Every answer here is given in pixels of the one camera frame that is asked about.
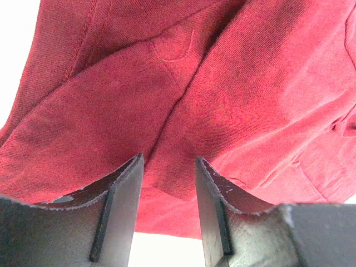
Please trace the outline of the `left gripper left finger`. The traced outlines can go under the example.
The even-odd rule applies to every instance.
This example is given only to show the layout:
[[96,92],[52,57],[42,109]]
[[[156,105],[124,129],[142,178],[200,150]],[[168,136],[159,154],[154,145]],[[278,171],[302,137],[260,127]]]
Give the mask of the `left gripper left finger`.
[[1,197],[2,266],[127,266],[144,174],[138,154],[53,202]]

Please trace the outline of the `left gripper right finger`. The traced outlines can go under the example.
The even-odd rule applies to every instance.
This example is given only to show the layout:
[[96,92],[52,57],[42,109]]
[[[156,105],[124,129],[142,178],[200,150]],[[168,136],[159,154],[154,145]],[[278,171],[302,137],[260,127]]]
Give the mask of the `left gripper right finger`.
[[195,166],[206,266],[355,265],[355,205],[273,205]]

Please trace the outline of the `maroon t shirt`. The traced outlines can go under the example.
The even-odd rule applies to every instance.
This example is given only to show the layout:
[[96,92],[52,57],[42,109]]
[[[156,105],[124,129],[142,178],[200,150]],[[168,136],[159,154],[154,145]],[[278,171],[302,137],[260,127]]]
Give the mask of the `maroon t shirt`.
[[142,153],[136,230],[199,238],[195,159],[273,204],[355,194],[354,1],[41,1],[1,194],[52,201]]

